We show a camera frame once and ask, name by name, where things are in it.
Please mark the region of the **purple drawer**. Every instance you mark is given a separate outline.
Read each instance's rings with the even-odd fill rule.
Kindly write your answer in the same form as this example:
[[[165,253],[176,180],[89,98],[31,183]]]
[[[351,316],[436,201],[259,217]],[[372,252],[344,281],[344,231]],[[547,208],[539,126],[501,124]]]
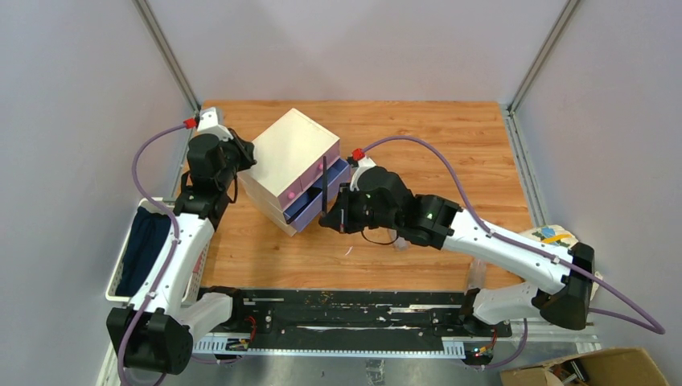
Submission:
[[[350,178],[351,168],[344,159],[338,159],[327,169],[327,202],[330,203],[338,194],[341,183]],[[283,215],[286,224],[296,232],[302,232],[322,211],[323,178],[317,179],[302,193]]]

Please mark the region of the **white mini drawer cabinet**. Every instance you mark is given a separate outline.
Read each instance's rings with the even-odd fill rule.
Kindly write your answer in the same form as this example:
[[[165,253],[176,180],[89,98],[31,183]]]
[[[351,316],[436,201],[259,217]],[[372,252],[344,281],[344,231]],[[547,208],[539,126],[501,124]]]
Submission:
[[[286,224],[277,196],[300,179],[315,155],[322,155],[340,138],[297,109],[291,109],[253,140],[257,164],[239,173],[240,185],[253,205],[284,233],[297,232]]]

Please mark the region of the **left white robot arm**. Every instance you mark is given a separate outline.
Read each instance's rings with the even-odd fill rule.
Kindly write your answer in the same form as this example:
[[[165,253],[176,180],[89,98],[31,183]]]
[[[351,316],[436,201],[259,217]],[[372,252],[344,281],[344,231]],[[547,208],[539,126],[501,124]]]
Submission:
[[[184,307],[183,296],[199,255],[205,251],[231,203],[236,176],[256,165],[255,146],[235,133],[192,138],[188,171],[172,207],[151,200],[170,220],[154,267],[127,307],[112,308],[106,326],[117,351],[119,376],[127,368],[178,375],[190,362],[195,343],[214,328],[239,331],[246,322],[243,293],[218,286]]]

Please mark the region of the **pink drawer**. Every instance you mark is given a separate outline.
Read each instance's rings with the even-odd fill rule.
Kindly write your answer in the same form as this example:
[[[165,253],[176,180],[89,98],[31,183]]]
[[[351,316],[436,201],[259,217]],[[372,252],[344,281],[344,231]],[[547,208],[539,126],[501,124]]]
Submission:
[[[310,187],[323,173],[323,159],[327,160],[327,169],[339,158],[340,145],[335,143],[322,155],[315,155],[312,164],[304,171],[300,177],[302,189]]]
[[[300,179],[295,179],[277,196],[277,206],[284,211],[287,209],[303,192]]]

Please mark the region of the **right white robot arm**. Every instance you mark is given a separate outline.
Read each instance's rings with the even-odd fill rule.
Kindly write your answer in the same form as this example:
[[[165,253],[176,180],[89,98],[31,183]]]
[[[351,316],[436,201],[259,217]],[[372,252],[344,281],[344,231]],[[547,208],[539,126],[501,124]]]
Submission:
[[[594,249],[532,240],[486,221],[438,195],[414,195],[398,174],[363,166],[339,187],[319,224],[339,233],[392,229],[413,245],[465,253],[524,279],[503,289],[472,289],[459,314],[469,335],[510,318],[542,317],[574,331],[585,328],[590,307]]]

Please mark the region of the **thin black makeup brush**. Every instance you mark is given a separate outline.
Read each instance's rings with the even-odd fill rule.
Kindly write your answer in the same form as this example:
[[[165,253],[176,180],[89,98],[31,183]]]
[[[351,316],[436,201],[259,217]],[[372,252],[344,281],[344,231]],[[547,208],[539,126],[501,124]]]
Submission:
[[[321,191],[321,217],[327,215],[328,203],[328,177],[327,177],[327,156],[323,156],[322,191]]]

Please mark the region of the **clear square bottle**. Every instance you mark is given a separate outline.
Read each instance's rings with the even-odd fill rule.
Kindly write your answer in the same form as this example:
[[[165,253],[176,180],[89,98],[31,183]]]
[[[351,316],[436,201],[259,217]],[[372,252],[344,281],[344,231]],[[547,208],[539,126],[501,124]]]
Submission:
[[[466,292],[470,290],[480,290],[485,287],[487,275],[487,264],[475,258],[468,269],[466,276]]]

